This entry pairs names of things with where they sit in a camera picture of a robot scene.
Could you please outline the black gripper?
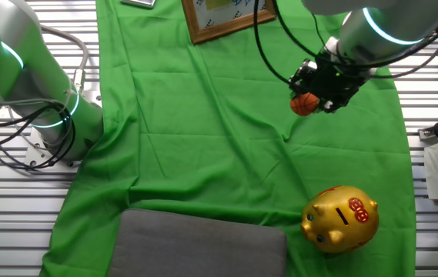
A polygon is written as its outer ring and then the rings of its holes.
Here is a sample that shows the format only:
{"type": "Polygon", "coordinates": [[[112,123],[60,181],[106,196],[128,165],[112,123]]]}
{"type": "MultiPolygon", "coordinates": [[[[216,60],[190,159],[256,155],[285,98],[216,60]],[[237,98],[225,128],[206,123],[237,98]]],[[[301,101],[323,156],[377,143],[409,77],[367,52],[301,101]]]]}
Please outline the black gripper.
{"type": "Polygon", "coordinates": [[[335,65],[306,58],[289,78],[292,95],[313,93],[318,99],[318,109],[327,114],[335,113],[348,105],[349,100],[367,81],[353,72],[340,72],[335,65]]]}

